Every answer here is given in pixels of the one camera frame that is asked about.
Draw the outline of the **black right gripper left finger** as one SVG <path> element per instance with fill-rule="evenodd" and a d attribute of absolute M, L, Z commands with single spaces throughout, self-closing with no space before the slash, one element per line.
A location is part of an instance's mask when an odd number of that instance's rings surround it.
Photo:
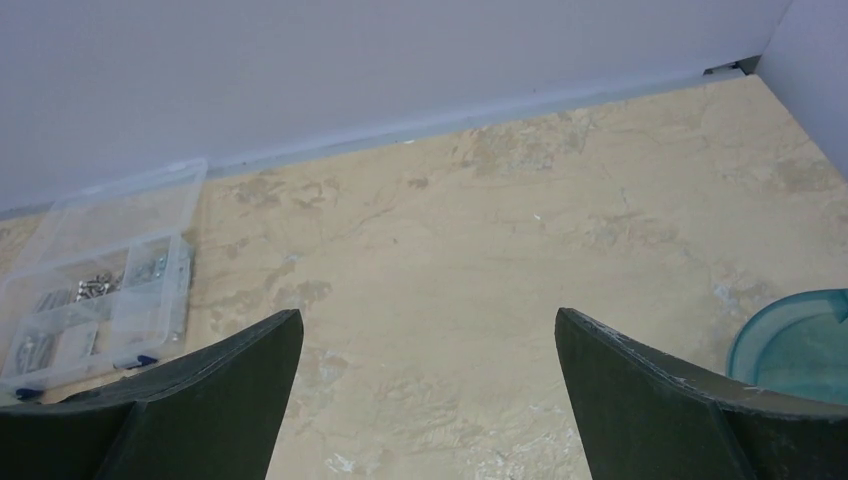
<path fill-rule="evenodd" d="M 262 479 L 294 383 L 301 314 L 51 404 L 1 411 L 5 479 Z"/>

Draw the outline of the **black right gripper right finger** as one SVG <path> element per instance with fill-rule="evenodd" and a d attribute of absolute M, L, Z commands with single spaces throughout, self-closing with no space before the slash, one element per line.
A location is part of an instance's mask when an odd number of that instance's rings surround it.
<path fill-rule="evenodd" d="M 747 385 L 562 308 L 555 341 L 595 479 L 843 479 L 847 409 Z"/>

